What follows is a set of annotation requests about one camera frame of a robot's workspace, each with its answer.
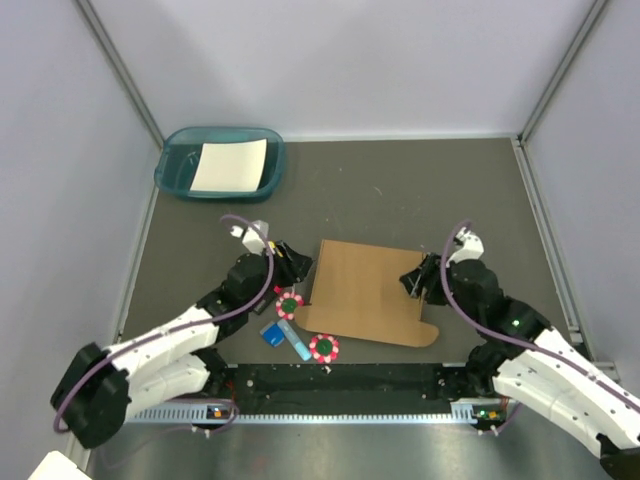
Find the brown cardboard box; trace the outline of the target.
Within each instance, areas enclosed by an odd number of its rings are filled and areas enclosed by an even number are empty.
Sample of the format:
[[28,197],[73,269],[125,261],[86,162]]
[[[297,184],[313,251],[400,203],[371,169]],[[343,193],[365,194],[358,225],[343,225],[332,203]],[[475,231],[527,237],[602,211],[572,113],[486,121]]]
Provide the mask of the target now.
[[419,251],[323,240],[302,329],[412,348],[432,345],[439,328],[422,320],[422,301],[400,277],[424,259]]

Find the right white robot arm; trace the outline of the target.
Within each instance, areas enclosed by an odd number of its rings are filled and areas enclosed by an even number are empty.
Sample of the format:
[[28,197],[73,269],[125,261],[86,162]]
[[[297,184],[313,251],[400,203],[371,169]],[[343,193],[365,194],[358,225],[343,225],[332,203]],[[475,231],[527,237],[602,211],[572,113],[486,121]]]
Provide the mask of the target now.
[[406,292],[448,306],[483,338],[465,365],[469,388],[536,412],[579,441],[612,479],[639,476],[639,399],[587,360],[535,308],[507,295],[479,259],[427,255],[400,276]]

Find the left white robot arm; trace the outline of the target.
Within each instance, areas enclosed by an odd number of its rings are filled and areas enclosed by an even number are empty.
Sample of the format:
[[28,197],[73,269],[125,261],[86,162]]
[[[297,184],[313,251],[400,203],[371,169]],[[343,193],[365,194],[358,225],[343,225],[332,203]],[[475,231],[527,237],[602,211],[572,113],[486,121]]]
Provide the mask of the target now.
[[239,256],[218,287],[169,322],[105,348],[85,345],[51,395],[55,431],[94,449],[148,408],[188,394],[220,394],[227,374],[215,344],[305,280],[312,264],[286,242],[273,242]]

